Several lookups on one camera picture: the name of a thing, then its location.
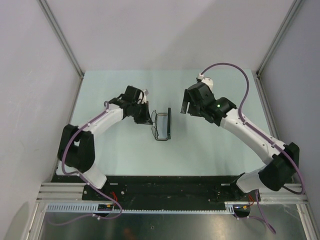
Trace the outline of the thin-framed sunglasses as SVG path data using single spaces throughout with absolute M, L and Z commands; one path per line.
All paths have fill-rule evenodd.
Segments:
M 159 139 L 159 133 L 158 133 L 158 127 L 157 127 L 157 111 L 153 110 L 151 113 L 151 120 L 152 120 L 152 126 L 151 126 L 151 132 L 155 140 Z

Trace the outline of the light blue cleaning cloth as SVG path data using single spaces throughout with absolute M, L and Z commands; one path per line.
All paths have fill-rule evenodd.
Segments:
M 160 115 L 157 118 L 157 130 L 158 130 L 158 138 L 159 139 L 166 139 L 168 134 L 168 116 L 167 115 Z

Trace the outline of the black glasses case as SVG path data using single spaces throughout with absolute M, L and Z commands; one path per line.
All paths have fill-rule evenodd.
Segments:
M 155 115 L 155 140 L 168 141 L 171 139 L 172 131 L 172 109 L 169 107 L 167 113 Z

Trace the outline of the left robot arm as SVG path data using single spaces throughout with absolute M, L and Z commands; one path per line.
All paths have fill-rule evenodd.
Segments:
M 104 102 L 104 109 L 83 125 L 68 124 L 63 128 L 57 158 L 66 176 L 81 177 L 93 186 L 93 194 L 100 200 L 110 196 L 107 177 L 96 164 L 97 138 L 111 126 L 127 117 L 136 124 L 152 125 L 147 89 L 127 86 L 124 93 Z

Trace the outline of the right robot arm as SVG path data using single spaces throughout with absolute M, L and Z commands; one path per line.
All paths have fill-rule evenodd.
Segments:
M 197 82 L 184 90 L 181 113 L 202 117 L 234 134 L 264 163 L 261 168 L 240 174 L 231 183 L 230 194 L 235 200 L 242 201 L 249 192 L 260 188 L 277 192 L 296 173 L 299 147 L 266 135 L 251 121 L 241 117 L 237 106 L 229 99 L 216 99 L 207 84 Z

